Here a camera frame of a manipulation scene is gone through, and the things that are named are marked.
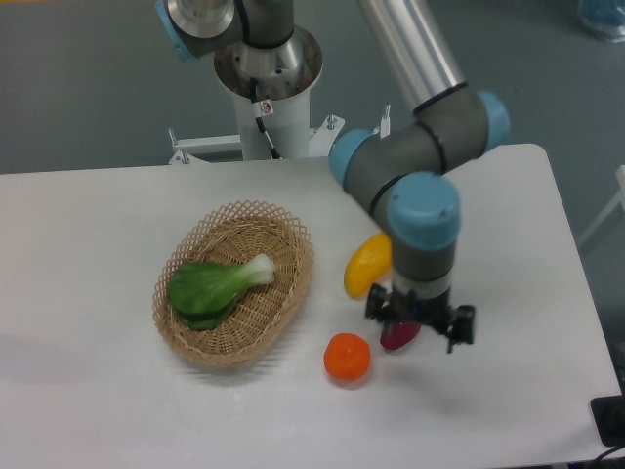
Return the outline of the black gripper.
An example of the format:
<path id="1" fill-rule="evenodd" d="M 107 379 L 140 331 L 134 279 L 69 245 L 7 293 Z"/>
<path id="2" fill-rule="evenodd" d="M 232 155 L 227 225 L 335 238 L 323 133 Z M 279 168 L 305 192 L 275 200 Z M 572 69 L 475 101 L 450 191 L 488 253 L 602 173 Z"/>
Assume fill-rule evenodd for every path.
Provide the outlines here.
<path id="1" fill-rule="evenodd" d="M 451 354 L 457 345 L 475 343 L 476 307 L 449 307 L 450 285 L 450 276 L 434 280 L 392 276 L 392 296 L 382 285 L 371 285 L 364 316 L 380 323 L 389 336 L 400 322 L 428 326 L 447 338 L 446 353 Z"/>

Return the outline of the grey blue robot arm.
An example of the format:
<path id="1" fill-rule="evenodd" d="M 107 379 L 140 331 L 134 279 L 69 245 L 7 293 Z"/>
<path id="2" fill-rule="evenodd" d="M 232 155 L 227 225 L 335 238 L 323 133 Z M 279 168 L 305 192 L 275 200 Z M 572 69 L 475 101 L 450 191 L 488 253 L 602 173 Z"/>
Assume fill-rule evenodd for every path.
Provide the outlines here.
<path id="1" fill-rule="evenodd" d="M 449 303 L 458 192 L 446 174 L 500 146 L 510 118 L 498 97 L 473 92 L 423 1 L 359 5 L 396 75 L 414 121 L 391 132 L 354 129 L 328 145 L 332 174 L 389 236 L 392 285 L 368 288 L 365 314 L 391 333 L 416 322 L 450 346 L 475 339 L 476 310 Z M 322 70 L 316 39 L 295 24 L 290 1 L 159 1 L 178 55 L 212 56 L 233 98 L 246 160 L 308 157 L 310 91 Z"/>

